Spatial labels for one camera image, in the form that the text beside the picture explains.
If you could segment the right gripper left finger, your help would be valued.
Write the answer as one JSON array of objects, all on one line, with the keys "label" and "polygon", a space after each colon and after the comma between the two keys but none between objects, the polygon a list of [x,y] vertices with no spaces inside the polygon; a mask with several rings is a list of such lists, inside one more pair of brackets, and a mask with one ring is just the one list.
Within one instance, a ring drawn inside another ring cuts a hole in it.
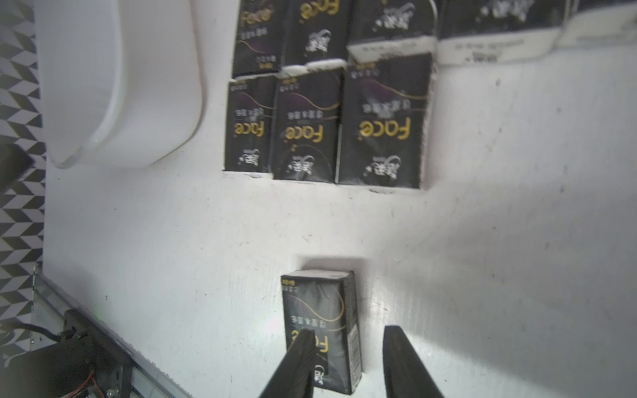
[{"label": "right gripper left finger", "polygon": [[312,397],[315,358],[315,332],[303,329],[290,345],[260,398]]}]

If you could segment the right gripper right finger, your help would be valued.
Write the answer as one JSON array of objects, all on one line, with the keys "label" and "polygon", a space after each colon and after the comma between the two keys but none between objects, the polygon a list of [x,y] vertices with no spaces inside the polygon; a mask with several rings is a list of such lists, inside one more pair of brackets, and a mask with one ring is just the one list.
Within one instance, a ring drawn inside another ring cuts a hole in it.
[{"label": "right gripper right finger", "polygon": [[403,329],[388,325],[383,334],[383,374],[387,398],[443,398]]}]

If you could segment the black pocket tissue pack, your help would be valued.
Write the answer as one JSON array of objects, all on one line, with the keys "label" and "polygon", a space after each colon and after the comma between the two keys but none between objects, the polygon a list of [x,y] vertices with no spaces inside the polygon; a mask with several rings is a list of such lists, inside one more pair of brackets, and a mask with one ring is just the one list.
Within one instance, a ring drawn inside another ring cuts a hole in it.
[{"label": "black pocket tissue pack", "polygon": [[277,83],[275,75],[228,83],[224,171],[270,172],[270,133]]},{"label": "black pocket tissue pack", "polygon": [[444,1],[436,59],[442,66],[527,61],[547,55],[569,1]]},{"label": "black pocket tissue pack", "polygon": [[636,42],[636,0],[572,1],[556,47],[589,47]]},{"label": "black pocket tissue pack", "polygon": [[233,78],[280,70],[288,11],[288,1],[240,1]]},{"label": "black pocket tissue pack", "polygon": [[421,188],[433,72],[430,53],[346,69],[339,185]]},{"label": "black pocket tissue pack", "polygon": [[353,5],[348,52],[357,63],[436,50],[439,11],[435,0],[363,0]]},{"label": "black pocket tissue pack", "polygon": [[275,180],[335,182],[343,71],[279,80],[270,172]]},{"label": "black pocket tissue pack", "polygon": [[280,277],[280,287],[286,345],[305,329],[315,333],[315,386],[355,393],[363,374],[355,274],[296,270]]},{"label": "black pocket tissue pack", "polygon": [[348,59],[353,1],[291,1],[286,22],[283,66]]}]

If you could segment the white plastic storage box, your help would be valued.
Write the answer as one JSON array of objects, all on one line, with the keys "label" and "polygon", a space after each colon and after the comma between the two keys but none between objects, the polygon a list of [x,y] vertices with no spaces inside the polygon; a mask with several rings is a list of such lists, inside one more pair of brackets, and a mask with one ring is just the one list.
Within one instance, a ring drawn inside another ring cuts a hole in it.
[{"label": "white plastic storage box", "polygon": [[49,160],[147,167],[187,142],[202,114],[188,1],[37,1]]}]

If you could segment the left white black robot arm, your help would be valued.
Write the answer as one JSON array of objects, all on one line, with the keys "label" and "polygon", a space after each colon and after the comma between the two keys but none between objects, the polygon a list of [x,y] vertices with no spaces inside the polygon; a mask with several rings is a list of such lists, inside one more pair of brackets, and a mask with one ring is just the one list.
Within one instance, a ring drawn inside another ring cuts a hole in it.
[{"label": "left white black robot arm", "polygon": [[16,144],[1,144],[0,159],[0,192],[3,195],[33,166],[34,160]]}]

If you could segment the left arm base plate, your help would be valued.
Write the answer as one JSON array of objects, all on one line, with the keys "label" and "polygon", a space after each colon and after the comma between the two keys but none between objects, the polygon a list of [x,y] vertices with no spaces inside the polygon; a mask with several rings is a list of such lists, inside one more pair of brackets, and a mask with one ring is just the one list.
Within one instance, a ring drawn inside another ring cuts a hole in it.
[{"label": "left arm base plate", "polygon": [[131,356],[85,311],[67,310],[59,333],[12,321],[2,322],[1,330],[29,331],[53,341],[52,345],[15,356],[1,366],[2,397],[131,395]]}]

